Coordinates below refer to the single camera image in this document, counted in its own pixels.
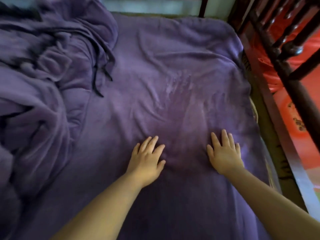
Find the dark wooden railing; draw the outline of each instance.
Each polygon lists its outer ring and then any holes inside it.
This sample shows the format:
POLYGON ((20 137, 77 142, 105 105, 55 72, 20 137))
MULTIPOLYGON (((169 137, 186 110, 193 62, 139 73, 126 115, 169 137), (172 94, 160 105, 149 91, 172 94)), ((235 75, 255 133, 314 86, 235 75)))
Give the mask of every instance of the dark wooden railing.
MULTIPOLYGON (((306 26, 298 33, 294 40, 286 42, 289 36, 301 23, 311 8, 320 8, 320 0, 305 0, 304 6, 293 18, 291 24, 284 30, 282 36, 274 41, 269 35, 268 29, 274 23, 277 16, 282 12, 283 7, 289 0, 268 0, 260 15, 257 15, 256 8, 262 0, 255 0, 249 14, 246 16, 239 33, 242 33, 246 25, 250 22, 254 30, 258 33, 261 43, 272 62, 274 69, 278 73, 283 86, 286 88, 292 102, 294 103, 299 115, 301 116, 306 129, 308 130, 315 145, 320 151, 320 112, 310 98, 307 90, 301 84, 307 74, 317 67, 320 63, 320 49, 316 51, 306 62, 300 65, 295 71, 292 70, 290 64, 286 61, 290 57, 297 56, 303 51, 303 44, 314 34, 320 27, 320 10, 312 17, 306 26)), ((302 3, 302 0, 294 0, 287 11, 285 18, 292 16, 295 8, 302 3)))

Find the wall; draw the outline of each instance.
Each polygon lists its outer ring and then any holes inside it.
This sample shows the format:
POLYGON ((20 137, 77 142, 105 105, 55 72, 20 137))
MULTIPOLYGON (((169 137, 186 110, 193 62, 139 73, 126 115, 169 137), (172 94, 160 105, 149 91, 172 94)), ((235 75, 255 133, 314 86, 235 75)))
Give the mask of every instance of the wall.
MULTIPOLYGON (((208 0, 206 17, 226 20, 235 0, 208 0)), ((109 11, 175 15, 199 14, 201 0, 101 0, 109 11)))

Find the forearm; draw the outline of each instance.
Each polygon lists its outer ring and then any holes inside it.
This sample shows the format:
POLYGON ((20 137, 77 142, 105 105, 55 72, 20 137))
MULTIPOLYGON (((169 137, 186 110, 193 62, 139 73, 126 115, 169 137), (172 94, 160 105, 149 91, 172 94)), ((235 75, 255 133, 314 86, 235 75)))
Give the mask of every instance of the forearm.
POLYGON ((52 240, 115 240, 141 186, 123 175, 89 203, 52 240))
POLYGON ((309 240, 320 236, 320 223, 290 200, 237 167, 226 175, 274 240, 309 240))

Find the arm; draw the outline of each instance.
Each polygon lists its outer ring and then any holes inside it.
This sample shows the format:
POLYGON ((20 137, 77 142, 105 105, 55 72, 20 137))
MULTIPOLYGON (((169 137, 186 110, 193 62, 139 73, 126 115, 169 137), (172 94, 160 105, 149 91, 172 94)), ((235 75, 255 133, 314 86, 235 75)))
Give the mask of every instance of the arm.
POLYGON ((318 221, 244 168, 231 134, 222 131, 222 146, 214 133, 211 137, 214 149, 208 145, 207 152, 212 166, 238 190, 274 240, 320 236, 318 221))
POLYGON ((158 137, 137 144, 126 173, 94 198, 51 240, 115 240, 140 190, 155 181, 165 161, 158 164, 164 145, 153 152, 158 137))

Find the purple fabric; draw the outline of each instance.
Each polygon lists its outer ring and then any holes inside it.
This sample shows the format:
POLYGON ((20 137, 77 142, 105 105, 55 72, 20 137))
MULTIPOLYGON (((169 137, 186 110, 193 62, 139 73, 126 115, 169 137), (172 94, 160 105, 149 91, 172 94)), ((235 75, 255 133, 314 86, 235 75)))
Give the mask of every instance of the purple fabric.
POLYGON ((38 5, 42 22, 0 17, 0 239, 70 159, 118 36, 98 0, 38 5))

